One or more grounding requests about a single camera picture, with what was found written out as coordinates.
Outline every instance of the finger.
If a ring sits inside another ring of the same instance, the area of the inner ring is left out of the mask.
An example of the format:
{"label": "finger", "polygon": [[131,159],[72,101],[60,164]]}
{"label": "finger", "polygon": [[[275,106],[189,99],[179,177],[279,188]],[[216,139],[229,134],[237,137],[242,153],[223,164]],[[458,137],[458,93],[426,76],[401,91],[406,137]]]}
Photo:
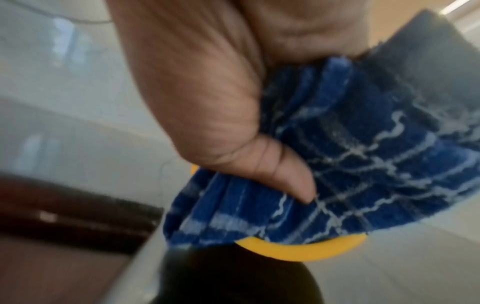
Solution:
{"label": "finger", "polygon": [[215,164],[204,167],[257,181],[303,203],[314,200],[317,192],[312,172],[298,154],[263,134]]}

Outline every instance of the blue plaid fabric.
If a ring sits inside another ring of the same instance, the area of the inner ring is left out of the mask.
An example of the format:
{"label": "blue plaid fabric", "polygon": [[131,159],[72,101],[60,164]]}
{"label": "blue plaid fabric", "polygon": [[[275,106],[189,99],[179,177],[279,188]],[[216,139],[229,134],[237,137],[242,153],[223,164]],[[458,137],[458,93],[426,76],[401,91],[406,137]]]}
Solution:
{"label": "blue plaid fabric", "polygon": [[264,91],[261,131],[310,165],[316,200],[201,169],[173,202],[167,240],[307,244],[449,208],[480,186],[479,76],[477,51],[430,12],[359,62],[280,69]]}

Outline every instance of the cloth fold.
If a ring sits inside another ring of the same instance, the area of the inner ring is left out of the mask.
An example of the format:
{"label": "cloth fold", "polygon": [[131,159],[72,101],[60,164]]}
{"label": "cloth fold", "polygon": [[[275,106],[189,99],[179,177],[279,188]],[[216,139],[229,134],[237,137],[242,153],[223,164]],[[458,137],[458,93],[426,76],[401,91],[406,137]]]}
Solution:
{"label": "cloth fold", "polygon": [[166,217],[169,244],[314,243],[462,201],[480,186],[479,80],[478,51],[428,11],[358,62],[279,69],[264,90],[260,131],[306,160],[315,202],[200,169]]}

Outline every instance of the yellow object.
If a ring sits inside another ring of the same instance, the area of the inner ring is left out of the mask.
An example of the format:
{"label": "yellow object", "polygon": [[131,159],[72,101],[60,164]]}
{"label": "yellow object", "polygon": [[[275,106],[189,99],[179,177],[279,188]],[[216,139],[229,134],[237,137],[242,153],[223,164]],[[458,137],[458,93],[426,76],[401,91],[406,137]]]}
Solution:
{"label": "yellow object", "polygon": [[[191,166],[191,173],[198,170],[198,166]],[[239,246],[257,254],[279,260],[306,262],[333,257],[347,252],[366,240],[365,234],[353,234],[337,237],[315,244],[282,245],[270,243],[256,237],[247,237],[236,241]]]}

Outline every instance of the plaid cloth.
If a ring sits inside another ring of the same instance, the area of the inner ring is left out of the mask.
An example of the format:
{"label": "plaid cloth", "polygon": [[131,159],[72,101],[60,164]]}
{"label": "plaid cloth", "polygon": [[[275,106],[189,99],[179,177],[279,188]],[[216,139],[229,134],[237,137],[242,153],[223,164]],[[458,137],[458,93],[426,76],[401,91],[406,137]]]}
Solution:
{"label": "plaid cloth", "polygon": [[477,50],[430,12],[359,62],[280,69],[264,91],[261,131],[307,161],[315,202],[201,169],[173,202],[167,240],[307,244],[449,208],[480,186],[479,80]]}

